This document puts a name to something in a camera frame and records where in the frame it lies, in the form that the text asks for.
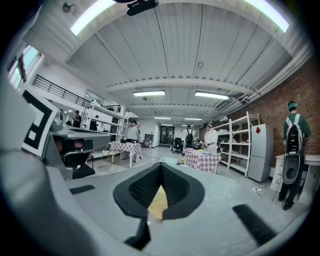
table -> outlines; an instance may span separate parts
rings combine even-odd
[[[113,142],[110,146],[110,151],[114,152],[115,150],[120,151],[120,160],[122,160],[123,154],[125,151],[130,152],[130,162],[129,168],[132,168],[132,157],[135,156],[135,162],[139,162],[140,152],[142,151],[141,145],[139,143],[120,143],[120,142]],[[115,161],[115,154],[112,155],[112,163]]]
[[[185,163],[194,169],[216,174],[221,160],[220,154],[203,154],[203,151],[185,149]]]
[[[285,155],[281,154],[275,158],[276,164],[270,188],[280,192],[283,184],[282,175]],[[309,165],[308,172],[298,201],[305,205],[310,205],[320,184],[320,155],[306,155],[305,162]]]

window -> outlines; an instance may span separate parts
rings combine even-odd
[[[40,53],[35,48],[27,45],[23,50],[22,57],[19,60],[15,58],[8,72],[9,81],[15,89],[19,89],[24,84],[25,79],[23,78],[28,78],[28,74],[40,56]]]

green shirt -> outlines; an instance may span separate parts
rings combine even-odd
[[[291,123],[295,122],[295,118],[296,118],[296,113],[292,113],[289,115],[289,120],[291,121]],[[309,138],[311,136],[311,131],[309,128],[309,125],[307,123],[307,119],[304,115],[300,115],[299,121],[298,121],[298,125],[301,129],[301,133],[302,136],[304,136],[305,138]],[[284,132],[283,132],[283,139],[286,140],[287,139],[287,130],[288,130],[289,126],[287,124],[287,122],[284,122]],[[299,152],[299,155],[303,156],[304,155],[304,145],[302,145],[301,150]]]

ceiling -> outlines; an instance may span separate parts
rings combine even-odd
[[[93,2],[76,1],[78,12]],[[139,117],[171,117],[173,123],[227,114],[229,104],[264,86],[304,44],[293,22],[280,33],[242,0],[159,2],[133,17],[125,15],[125,5],[115,4],[77,37],[69,29],[77,18],[62,12],[64,1],[49,1],[25,40]],[[159,89],[165,96],[133,96]],[[196,91],[231,99],[195,97]]]

refrigerator door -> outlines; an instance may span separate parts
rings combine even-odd
[[[266,157],[267,132],[266,124],[251,127],[251,156]]]
[[[248,177],[257,182],[266,180],[269,176],[269,172],[265,168],[265,161],[266,159],[263,157],[251,156]]]

